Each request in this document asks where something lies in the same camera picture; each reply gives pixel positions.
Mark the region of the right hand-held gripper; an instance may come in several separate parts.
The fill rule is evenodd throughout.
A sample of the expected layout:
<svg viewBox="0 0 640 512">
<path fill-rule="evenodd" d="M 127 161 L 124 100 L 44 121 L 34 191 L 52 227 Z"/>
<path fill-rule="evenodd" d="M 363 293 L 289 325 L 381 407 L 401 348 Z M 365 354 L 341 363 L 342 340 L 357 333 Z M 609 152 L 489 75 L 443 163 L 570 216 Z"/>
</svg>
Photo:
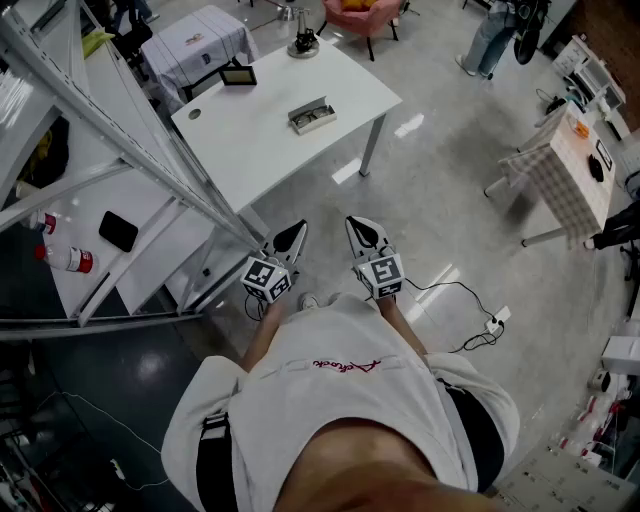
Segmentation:
<svg viewBox="0 0 640 512">
<path fill-rule="evenodd" d="M 347 216 L 345 228 L 354 256 L 353 271 L 374 300 L 393 296 L 402 289 L 404 270 L 400 254 L 385 229 L 359 216 Z"/>
</svg>

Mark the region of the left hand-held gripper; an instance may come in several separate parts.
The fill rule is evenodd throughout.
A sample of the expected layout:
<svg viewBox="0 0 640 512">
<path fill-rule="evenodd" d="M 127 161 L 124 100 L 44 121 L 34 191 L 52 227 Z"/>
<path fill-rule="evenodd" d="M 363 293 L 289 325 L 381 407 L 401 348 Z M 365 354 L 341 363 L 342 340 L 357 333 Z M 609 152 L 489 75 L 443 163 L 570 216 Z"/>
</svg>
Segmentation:
<svg viewBox="0 0 640 512">
<path fill-rule="evenodd" d="M 241 283 L 249 295 L 275 303 L 298 279 L 296 262 L 306 242 L 308 223 L 295 224 L 270 236 L 258 256 L 250 256 L 241 272 Z"/>
</svg>

